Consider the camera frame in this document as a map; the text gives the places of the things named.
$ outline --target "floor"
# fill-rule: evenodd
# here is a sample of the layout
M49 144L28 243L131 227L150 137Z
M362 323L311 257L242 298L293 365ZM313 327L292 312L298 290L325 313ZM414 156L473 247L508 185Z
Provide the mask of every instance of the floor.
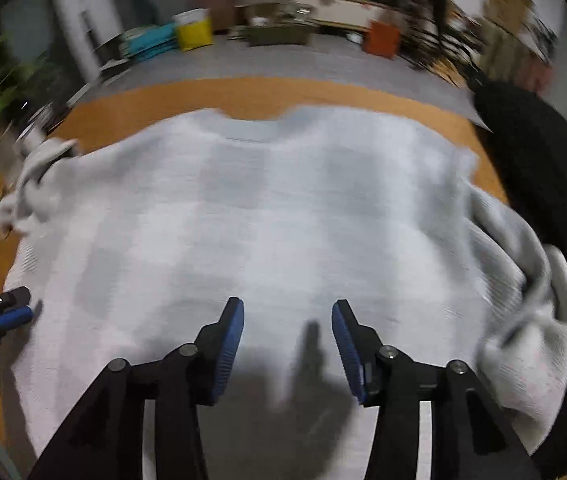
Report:
M455 112L482 124L467 89L454 88L429 72L417 72L399 58L371 56L345 38L316 34L310 46L249 47L223 36L190 52L172 50L132 67L108 86L93 88L80 102L134 88L188 79L285 76L330 80L381 90Z

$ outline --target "gray and white checkered sweater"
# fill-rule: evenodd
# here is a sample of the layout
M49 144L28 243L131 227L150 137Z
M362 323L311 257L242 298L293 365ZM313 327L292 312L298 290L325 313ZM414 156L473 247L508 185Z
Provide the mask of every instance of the gray and white checkered sweater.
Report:
M58 160L70 145L44 143L0 207L25 233L6 287L42 300L29 341L2 350L20 398L7 418L23 411L36 453L108 361L163 357L229 296L246 325L228 391L200 410L213 479L362 478L376 410L348 392L339 298L414 360L480 370L529 451L547 435L567 384L566 261L470 184L468 150L331 107L200 110Z

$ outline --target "yellow bag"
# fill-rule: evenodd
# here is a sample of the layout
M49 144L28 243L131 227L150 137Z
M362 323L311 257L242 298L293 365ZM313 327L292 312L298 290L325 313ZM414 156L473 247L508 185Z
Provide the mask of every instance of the yellow bag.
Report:
M172 18L176 23L179 47L184 52L213 43L212 20L208 9L188 10Z

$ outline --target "orange box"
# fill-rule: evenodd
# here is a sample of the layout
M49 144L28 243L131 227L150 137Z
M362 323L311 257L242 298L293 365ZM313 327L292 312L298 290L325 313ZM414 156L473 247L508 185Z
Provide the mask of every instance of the orange box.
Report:
M371 20L363 50L374 56L394 57L401 43L401 31L391 23Z

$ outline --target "metal bolt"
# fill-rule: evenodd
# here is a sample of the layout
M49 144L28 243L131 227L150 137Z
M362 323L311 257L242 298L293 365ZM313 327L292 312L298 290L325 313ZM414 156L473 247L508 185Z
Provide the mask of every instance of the metal bolt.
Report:
M194 343L188 343L183 345L180 349L179 349L179 353L183 356L183 357L190 357L196 354L196 352L198 352L199 349L197 348L197 346Z
M397 357L397 355L399 355L399 350L394 348L392 345L384 345L381 348L379 348L379 354L381 354L382 357L387 357L388 359L392 359L394 357Z
M111 372L120 372L125 368L128 362L125 359L117 357L108 363L108 370Z
M468 365L463 361L460 361L459 359L450 361L448 365L450 366L450 370L452 370L456 374L464 374L468 371Z

